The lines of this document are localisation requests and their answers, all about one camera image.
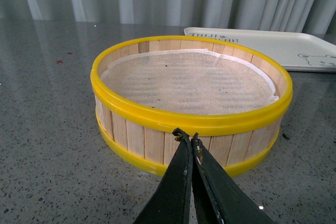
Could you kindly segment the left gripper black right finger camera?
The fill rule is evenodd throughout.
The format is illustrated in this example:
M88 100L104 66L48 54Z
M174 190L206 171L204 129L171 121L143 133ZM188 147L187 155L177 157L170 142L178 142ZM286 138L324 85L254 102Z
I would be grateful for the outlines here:
M274 223L237 186L195 133L192 186L198 223Z

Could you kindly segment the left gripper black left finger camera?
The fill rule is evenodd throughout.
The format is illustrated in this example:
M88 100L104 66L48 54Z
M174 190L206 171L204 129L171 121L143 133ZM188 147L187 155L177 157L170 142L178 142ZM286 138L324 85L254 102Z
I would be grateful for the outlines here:
M190 136L179 128L172 134L180 144L157 190L134 223L189 223L193 170Z

